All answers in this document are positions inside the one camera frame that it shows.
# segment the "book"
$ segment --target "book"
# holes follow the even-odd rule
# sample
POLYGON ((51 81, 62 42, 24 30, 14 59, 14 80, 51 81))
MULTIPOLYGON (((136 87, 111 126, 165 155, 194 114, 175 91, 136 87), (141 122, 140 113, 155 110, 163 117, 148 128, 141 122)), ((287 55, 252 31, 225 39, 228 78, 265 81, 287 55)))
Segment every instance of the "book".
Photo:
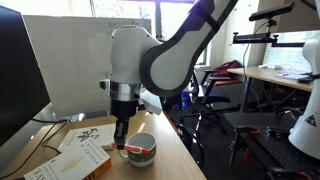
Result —
POLYGON ((115 124, 106 124, 100 126, 71 129, 60 143, 58 150, 60 152, 64 152, 68 148, 72 147, 75 144, 79 144, 89 137, 94 139, 104 150, 112 149, 115 128, 115 124))
POLYGON ((110 156, 92 138, 24 175, 25 180, 96 179, 111 167, 110 156))

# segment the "table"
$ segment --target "table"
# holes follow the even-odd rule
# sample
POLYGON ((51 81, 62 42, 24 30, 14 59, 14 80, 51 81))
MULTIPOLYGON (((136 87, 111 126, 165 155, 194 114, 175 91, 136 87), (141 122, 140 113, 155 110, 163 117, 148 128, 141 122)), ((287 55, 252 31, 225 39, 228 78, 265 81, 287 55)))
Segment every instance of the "table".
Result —
POLYGON ((243 97, 241 99, 240 112, 244 112, 246 108, 246 102, 249 96, 252 78, 311 92, 312 83, 303 84, 303 83, 298 83, 296 80, 293 80, 293 79, 277 77, 276 74, 278 74, 279 71, 280 70, 277 70, 277 69, 265 69, 265 68, 258 68, 256 66, 247 67, 245 68, 245 70, 244 68, 228 69, 228 72, 242 75, 242 76, 246 75, 247 83, 244 83, 244 86, 243 86, 244 91, 243 91, 243 97))
MULTIPOLYGON (((60 133, 56 134, 47 145, 58 147, 68 130, 88 126, 115 123, 113 116, 83 120, 81 122, 68 123, 60 133)), ((21 150, 2 173, 6 175, 15 170, 21 162, 31 153, 44 134, 51 126, 42 127, 35 137, 21 150)), ((144 168, 138 168, 123 160, 117 150, 108 150, 112 166, 98 179, 206 179, 200 168, 185 148, 184 144, 172 128, 168 119, 161 115, 152 115, 146 111, 139 111, 130 119, 128 131, 131 134, 139 131, 148 131, 157 138, 157 154, 154 162, 144 168)), ((9 179, 21 178, 23 174, 50 160, 55 152, 48 148, 39 147, 31 159, 9 179)))
MULTIPOLYGON (((320 178, 319 160, 302 153, 286 137, 277 139, 266 133, 268 127, 287 130, 293 127, 295 121, 289 113, 283 116, 275 113, 225 113, 224 115, 234 129, 251 127, 260 130, 261 134, 257 136, 251 136, 245 132, 238 133, 238 135, 267 171, 271 171, 271 167, 286 168, 297 172, 303 171, 311 179, 320 178)), ((235 153, 236 151, 230 158, 230 168, 235 153)))

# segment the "monitor screen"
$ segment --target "monitor screen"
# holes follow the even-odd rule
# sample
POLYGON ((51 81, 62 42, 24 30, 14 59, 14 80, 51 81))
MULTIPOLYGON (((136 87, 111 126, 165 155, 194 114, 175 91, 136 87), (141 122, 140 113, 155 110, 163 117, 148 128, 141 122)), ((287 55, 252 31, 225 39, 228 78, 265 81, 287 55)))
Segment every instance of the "monitor screen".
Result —
POLYGON ((0 147, 49 102, 21 14, 0 6, 0 147))

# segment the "cable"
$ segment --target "cable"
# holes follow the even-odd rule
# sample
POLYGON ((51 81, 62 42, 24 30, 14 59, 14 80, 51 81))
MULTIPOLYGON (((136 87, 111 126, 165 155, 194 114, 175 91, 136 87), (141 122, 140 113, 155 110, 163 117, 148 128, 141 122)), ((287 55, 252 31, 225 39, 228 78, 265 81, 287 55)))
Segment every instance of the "cable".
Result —
MULTIPOLYGON (((263 24, 261 24, 261 25, 256 29, 256 31, 253 33, 253 36, 255 36, 256 33, 258 32, 258 30, 259 30, 262 26, 264 26, 265 24, 267 24, 267 23, 268 23, 268 21, 267 21, 267 22, 264 22, 263 24)), ((242 57, 244 82, 245 82, 245 84, 247 84, 247 85, 248 85, 248 82, 247 82, 247 75, 246 75, 246 70, 245 70, 245 69, 246 69, 246 68, 245 68, 245 56, 246 56, 246 53, 247 53, 247 51, 248 51, 248 49, 249 49, 250 43, 251 43, 251 39, 249 39, 247 48, 246 48, 246 50, 244 51, 244 54, 243 54, 243 57, 242 57)))
MULTIPOLYGON (((46 122, 46 123, 49 123, 49 121, 43 121, 43 120, 38 120, 38 119, 31 119, 31 120, 36 121, 36 122, 46 122)), ((50 127, 50 129, 46 132, 46 134, 43 136, 43 138, 40 140, 40 142, 39 142, 38 145, 34 148, 34 150, 30 153, 30 155, 24 160, 24 162, 23 162, 16 170, 14 170, 13 172, 11 172, 11 173, 9 173, 9 174, 7 174, 7 175, 4 175, 4 176, 0 177, 0 179, 4 179, 4 178, 7 178, 7 177, 10 177, 10 176, 12 176, 14 173, 16 173, 17 171, 19 171, 19 170, 28 162, 28 160, 29 160, 29 159, 31 158, 31 156, 36 152, 36 150, 39 148, 39 146, 42 145, 43 142, 47 141, 47 139, 46 139, 46 140, 44 140, 44 139, 47 137, 47 135, 50 133, 50 131, 51 131, 57 124, 62 123, 62 122, 65 122, 65 124, 66 124, 68 121, 67 121, 67 120, 60 120, 60 121, 58 121, 58 122, 55 122, 55 123, 50 127)))
POLYGON ((276 107, 279 106, 280 104, 282 104, 283 102, 285 102, 290 96, 293 95, 294 92, 296 92, 297 89, 294 89, 287 97, 285 97, 281 102, 279 102, 278 104, 276 104, 274 106, 274 111, 276 112, 276 107))
POLYGON ((39 122, 39 123, 49 123, 49 124, 62 123, 62 122, 65 122, 65 121, 71 122, 70 119, 61 119, 59 121, 44 121, 44 120, 39 120, 39 119, 34 119, 34 118, 32 118, 31 121, 35 121, 35 122, 39 122))
POLYGON ((292 111, 289 111, 289 112, 290 112, 291 117, 292 117, 295 121, 297 121, 298 119, 293 115, 292 111))
POLYGON ((176 108, 176 105, 174 105, 171 110, 168 111, 168 114, 171 113, 176 108))
POLYGON ((265 90, 263 87, 261 87, 261 86, 259 86, 258 88, 261 88, 261 89, 263 90, 264 94, 265 94, 266 97, 267 97, 267 102, 271 102, 271 105, 273 106, 273 110, 275 110, 274 105, 272 104, 272 99, 268 96, 266 90, 265 90))
POLYGON ((253 102, 253 101, 254 101, 254 98, 253 98, 252 93, 248 93, 248 94, 250 94, 250 100, 251 100, 251 101, 249 101, 249 102, 253 102))
POLYGON ((61 152, 60 152, 58 149, 56 149, 56 148, 54 148, 54 147, 52 147, 52 146, 48 146, 48 145, 46 145, 46 143, 47 143, 53 136, 55 136, 67 123, 68 123, 68 121, 64 121, 64 124, 63 124, 58 130, 56 130, 50 137, 48 137, 46 140, 44 140, 44 141, 41 143, 41 146, 42 146, 42 147, 49 148, 49 149, 52 149, 52 150, 54 150, 55 152, 57 152, 58 154, 61 154, 61 152))
POLYGON ((16 173, 17 171, 19 171, 26 163, 27 161, 31 158, 31 156, 36 152, 36 150, 39 148, 39 146, 41 145, 41 143, 43 142, 43 140, 46 138, 46 136, 49 134, 49 132, 53 129, 53 127, 56 125, 57 123, 55 123, 54 125, 51 126, 51 128, 48 130, 48 132, 43 136, 43 138, 41 139, 41 141, 38 143, 38 145, 36 146, 36 148, 31 152, 31 154, 26 158, 26 160, 13 172, 0 177, 0 179, 4 179, 7 178, 11 175, 13 175, 14 173, 16 173))
POLYGON ((255 96, 257 98, 257 103, 258 103, 258 107, 259 107, 260 113, 262 114, 262 109, 261 109, 261 106, 260 106, 260 103, 259 103, 259 97, 258 97, 257 93, 252 88, 250 88, 250 90, 255 94, 255 96))

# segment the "wooden desk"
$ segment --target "wooden desk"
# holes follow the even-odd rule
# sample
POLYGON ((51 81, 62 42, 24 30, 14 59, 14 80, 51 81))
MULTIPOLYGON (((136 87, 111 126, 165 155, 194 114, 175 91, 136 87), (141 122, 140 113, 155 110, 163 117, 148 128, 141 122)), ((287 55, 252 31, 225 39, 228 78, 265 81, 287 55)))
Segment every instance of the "wooden desk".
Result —
MULTIPOLYGON (((281 71, 281 70, 263 69, 263 68, 258 68, 255 66, 245 68, 245 75, 247 78, 246 79, 247 83, 243 84, 244 97, 242 98, 242 102, 241 102, 241 108, 240 108, 241 112, 243 112, 245 110, 246 102, 247 102, 248 95, 250 92, 250 85, 251 85, 252 78, 275 83, 275 84, 280 84, 283 86, 288 86, 288 87, 292 87, 292 88, 296 88, 296 89, 300 89, 303 91, 311 92, 312 83, 311 84, 303 84, 303 83, 298 83, 296 80, 293 80, 293 79, 277 77, 276 74, 279 71, 281 71)), ((244 76, 243 68, 228 69, 228 72, 244 76)))
MULTIPOLYGON (((69 129, 110 123, 115 123, 115 117, 109 116, 68 123, 60 133, 49 141, 48 145, 58 147, 69 129)), ((2 175, 10 173, 18 167, 36 147, 49 128, 50 126, 44 126, 40 129, 35 138, 22 149, 2 175)), ((147 167, 138 168, 123 160, 118 155, 117 150, 108 150, 107 153, 111 157, 112 166, 98 179, 206 179, 163 113, 157 116, 146 111, 137 112, 130 119, 127 137, 139 131, 151 132, 157 138, 157 154, 154 162, 147 167)), ((55 152, 53 150, 39 147, 22 169, 8 179, 21 178, 25 173, 54 156, 55 152)))

